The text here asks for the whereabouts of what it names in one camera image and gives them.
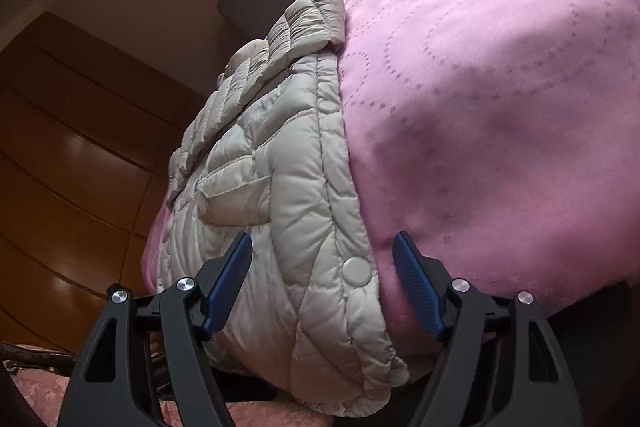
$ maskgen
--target blue clamp pad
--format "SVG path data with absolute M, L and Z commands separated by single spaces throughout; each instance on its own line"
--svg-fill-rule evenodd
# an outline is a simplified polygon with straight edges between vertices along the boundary
M 202 330 L 207 338 L 225 327 L 251 266 L 253 252 L 251 236 L 241 232 L 223 257 L 209 259 L 198 272 L 196 279 L 206 302 Z
M 406 232 L 396 235 L 393 258 L 396 273 L 418 317 L 420 327 L 432 333 L 437 340 L 442 340 L 446 327 L 442 322 L 441 296 L 422 267 L 422 256 Z

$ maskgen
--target white snap button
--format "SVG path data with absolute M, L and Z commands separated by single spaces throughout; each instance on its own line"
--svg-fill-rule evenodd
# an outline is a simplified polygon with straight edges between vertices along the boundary
M 371 279 L 371 264 L 364 257 L 350 257 L 342 265 L 342 276 L 352 286 L 364 286 Z

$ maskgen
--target metal screw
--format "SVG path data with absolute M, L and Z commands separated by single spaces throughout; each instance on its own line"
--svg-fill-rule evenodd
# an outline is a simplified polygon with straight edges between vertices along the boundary
M 193 288 L 196 285 L 196 282 L 191 277 L 183 277 L 180 279 L 176 286 L 178 286 L 178 290 L 181 292 L 186 292 Z
M 534 300 L 535 299 L 533 298 L 533 295 L 529 292 L 518 293 L 518 301 L 520 301 L 522 304 L 533 304 Z
M 128 297 L 129 297 L 129 294 L 126 291 L 118 290 L 116 292 L 113 292 L 113 295 L 111 296 L 111 301 L 115 302 L 116 304 L 120 304 L 121 302 L 126 301 Z
M 451 282 L 451 286 L 453 286 L 453 289 L 456 292 L 460 293 L 467 292 L 469 291 L 469 288 L 471 288 L 469 281 L 465 279 L 453 279 L 453 281 Z

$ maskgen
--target white quilted jacket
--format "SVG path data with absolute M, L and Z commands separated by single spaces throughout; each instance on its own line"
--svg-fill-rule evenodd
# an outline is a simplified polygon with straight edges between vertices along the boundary
M 363 416 L 408 372 L 385 331 L 349 170 L 332 51 L 344 18 L 342 0 L 297 0 L 232 57 L 171 158 L 158 290 L 247 231 L 252 265 L 210 357 L 320 412 Z M 353 256 L 372 267 L 356 287 L 342 271 Z

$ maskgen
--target pink blanket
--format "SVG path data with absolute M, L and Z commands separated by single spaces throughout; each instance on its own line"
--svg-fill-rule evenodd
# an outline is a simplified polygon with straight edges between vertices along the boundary
M 145 281 L 146 288 L 151 293 L 156 293 L 156 271 L 158 270 L 158 254 L 160 253 L 160 244 L 162 243 L 162 234 L 164 226 L 171 217 L 171 212 L 162 204 L 160 211 L 156 215 L 149 235 L 146 238 L 145 251 L 142 253 L 140 260 L 140 269 L 142 270 L 142 279 Z
M 555 312 L 640 270 L 640 0 L 345 0 L 351 171 L 402 355 L 394 235 Z

